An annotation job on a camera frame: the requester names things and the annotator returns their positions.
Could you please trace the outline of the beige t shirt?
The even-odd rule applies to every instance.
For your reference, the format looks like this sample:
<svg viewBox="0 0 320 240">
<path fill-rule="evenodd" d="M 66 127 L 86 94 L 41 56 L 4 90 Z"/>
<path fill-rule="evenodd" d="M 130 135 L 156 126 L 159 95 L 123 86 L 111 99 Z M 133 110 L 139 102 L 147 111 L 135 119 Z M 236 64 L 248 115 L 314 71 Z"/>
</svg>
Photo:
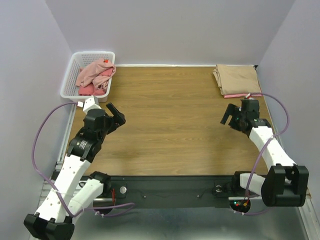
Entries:
<svg viewBox="0 0 320 240">
<path fill-rule="evenodd" d="M 258 75 L 252 65 L 217 64 L 212 74 L 222 96 L 261 92 Z"/>
</svg>

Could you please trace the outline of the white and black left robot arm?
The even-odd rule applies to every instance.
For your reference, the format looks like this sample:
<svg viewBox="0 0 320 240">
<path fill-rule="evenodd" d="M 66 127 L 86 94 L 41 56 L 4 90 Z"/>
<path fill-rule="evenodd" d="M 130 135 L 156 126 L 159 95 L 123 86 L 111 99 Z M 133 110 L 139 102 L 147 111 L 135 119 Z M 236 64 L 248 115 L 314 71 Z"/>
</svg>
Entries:
<svg viewBox="0 0 320 240">
<path fill-rule="evenodd" d="M 94 172 L 88 183 L 75 194 L 85 173 L 101 150 L 104 139 L 126 122 L 125 115 L 112 103 L 106 107 L 111 114 L 95 103 L 79 102 L 85 112 L 84 125 L 69 142 L 63 165 L 55 181 L 46 176 L 51 185 L 44 202 L 33 214 L 28 214 L 23 224 L 39 240 L 69 240 L 79 217 L 93 200 L 111 193 L 110 176 Z"/>
</svg>

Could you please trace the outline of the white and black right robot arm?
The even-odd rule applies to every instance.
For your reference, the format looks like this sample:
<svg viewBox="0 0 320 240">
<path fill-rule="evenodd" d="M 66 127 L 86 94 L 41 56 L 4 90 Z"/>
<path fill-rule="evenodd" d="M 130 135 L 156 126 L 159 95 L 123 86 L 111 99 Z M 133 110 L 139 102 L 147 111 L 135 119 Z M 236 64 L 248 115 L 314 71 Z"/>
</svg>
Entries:
<svg viewBox="0 0 320 240">
<path fill-rule="evenodd" d="M 231 192 L 246 197 L 261 196 L 267 207 L 302 207 L 305 204 L 309 171 L 296 164 L 282 148 L 271 124 L 260 117 L 257 99 L 244 98 L 241 106 L 228 104 L 221 124 L 247 135 L 259 150 L 259 159 L 267 167 L 267 175 L 237 171 L 230 182 Z"/>
</svg>

